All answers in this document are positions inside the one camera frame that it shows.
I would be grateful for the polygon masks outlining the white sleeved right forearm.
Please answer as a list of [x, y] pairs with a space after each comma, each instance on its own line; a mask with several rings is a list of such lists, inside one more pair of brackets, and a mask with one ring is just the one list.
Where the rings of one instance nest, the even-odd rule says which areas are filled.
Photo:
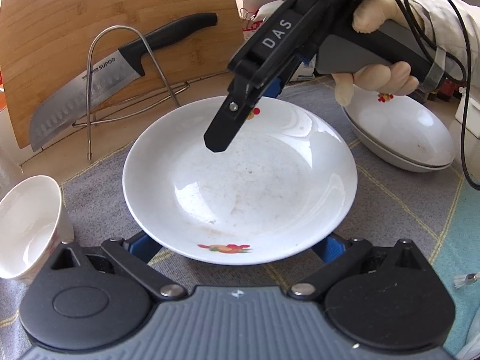
[[[469, 36], [472, 55], [471, 84], [479, 87], [479, 7], [462, 0], [452, 0], [462, 16]], [[417, 18], [423, 20], [424, 32], [437, 46], [456, 56], [467, 67], [465, 38], [461, 23], [447, 0], [409, 0]]]

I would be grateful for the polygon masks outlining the gloved right hand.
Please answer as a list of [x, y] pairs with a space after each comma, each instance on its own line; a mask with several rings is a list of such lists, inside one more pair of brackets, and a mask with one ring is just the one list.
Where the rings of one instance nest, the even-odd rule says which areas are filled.
[[407, 95], [419, 86], [412, 70], [425, 67], [409, 49], [414, 44], [407, 21], [395, 0], [364, 0], [353, 14], [353, 31], [347, 39], [361, 46], [354, 57], [356, 71], [347, 67], [334, 72], [334, 97], [339, 105], [350, 104], [354, 87], [380, 94]]

